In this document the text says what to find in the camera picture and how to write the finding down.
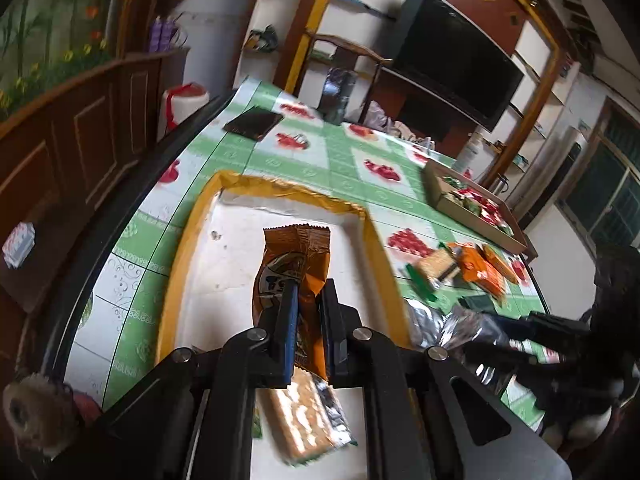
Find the orange snack package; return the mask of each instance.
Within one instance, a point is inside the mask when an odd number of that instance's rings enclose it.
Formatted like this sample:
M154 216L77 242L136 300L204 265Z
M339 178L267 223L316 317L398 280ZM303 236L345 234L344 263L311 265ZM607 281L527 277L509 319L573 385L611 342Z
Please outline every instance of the orange snack package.
M483 244L482 252L484 254L484 259L492 264L492 266L495 267L495 270L500 272L500 274L507 278L511 283L515 283L516 285L518 284L518 277L516 276L516 273L511 270L511 267L507 262L495 253L490 245Z
M499 304L504 303L504 279L488 261L485 261L475 247L462 245L458 265L462 278L475 283L482 290L491 294Z
M286 280L300 284L295 362L326 379L324 347L316 296L329 270L330 231L308 224L264 230L264 255L254 282L253 318L264 308L280 306Z

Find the wooden chair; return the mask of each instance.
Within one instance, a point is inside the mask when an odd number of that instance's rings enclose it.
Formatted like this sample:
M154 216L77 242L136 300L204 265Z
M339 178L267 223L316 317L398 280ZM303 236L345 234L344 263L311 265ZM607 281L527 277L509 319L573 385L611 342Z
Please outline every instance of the wooden chair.
M360 114L360 118L358 119L358 123L362 124L365 117L367 116L367 111L369 110L369 105L371 102L371 90L373 88L373 85L376 83L376 79L378 78L380 67L390 64L393 60L385 59L373 52L370 48L357 43L353 43L353 41L345 40L344 38L340 38L339 36L313 34L309 31L306 31L306 34L309 36L310 41L306 49L305 62L301 70L302 75L298 78L296 87L294 89L294 95L297 96L300 93L300 87L302 86L302 81L305 78L305 73L310 62L310 56L317 41L325 41L327 43L335 45L336 49L334 55L331 57L330 67L341 69L344 71L344 74L351 75L351 81L346 81L345 79L342 80L345 84L343 85L343 88L337 88L337 94L335 91L331 92L330 94L325 93L325 90L327 88L327 85L325 84L322 91L322 97L320 98L320 105L318 106L318 111L320 112L323 112L322 109L324 108L324 114L326 114L331 108L335 109L336 107L339 107L343 102L340 100L340 98L346 97L348 99L348 96L351 94L351 89L353 88L353 83L357 78L354 70L358 58L361 56L368 57L375 63L376 68L373 73L371 85L369 86L367 94L365 95L362 113ZM327 75L327 79L331 78L332 75L332 71L330 70L329 74Z

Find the red and white bucket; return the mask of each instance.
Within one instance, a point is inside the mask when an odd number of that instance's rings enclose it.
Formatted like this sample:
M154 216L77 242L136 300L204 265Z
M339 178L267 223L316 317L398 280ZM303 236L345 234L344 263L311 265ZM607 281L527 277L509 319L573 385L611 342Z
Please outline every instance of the red and white bucket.
M209 92L197 83L187 83L165 90L158 117L158 140L208 102Z

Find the chair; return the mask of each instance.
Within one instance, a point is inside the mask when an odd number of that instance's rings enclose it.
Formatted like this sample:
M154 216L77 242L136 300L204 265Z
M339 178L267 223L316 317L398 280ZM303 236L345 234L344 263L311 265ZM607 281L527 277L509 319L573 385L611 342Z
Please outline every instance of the chair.
M358 119L358 123L362 124L367 115L367 111L369 110L371 90L378 78L380 67L391 63L392 60L379 56L366 46L353 43L353 41L345 40L338 36L313 34L310 31L307 31L306 34L310 37L310 41L305 54L305 62L301 70L302 76L298 78L294 89L294 95L296 96L300 93L300 87L302 86L302 81L304 79L306 69L308 68L311 53L313 52L316 42L325 41L336 46L335 53L330 59L329 73L327 74L324 82L322 96L320 97L320 104L318 105L318 111L323 115L324 120L327 122L340 124L344 119L346 105L349 101L356 79L358 78L354 70L358 58L365 56L375 63L376 68L373 73L371 85L365 95L362 113Z

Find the wall mural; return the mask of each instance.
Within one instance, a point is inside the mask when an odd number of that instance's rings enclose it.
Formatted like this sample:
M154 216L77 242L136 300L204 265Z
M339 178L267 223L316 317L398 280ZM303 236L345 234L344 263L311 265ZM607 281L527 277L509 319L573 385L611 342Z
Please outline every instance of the wall mural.
M0 17L0 121L110 59L111 0L13 0Z

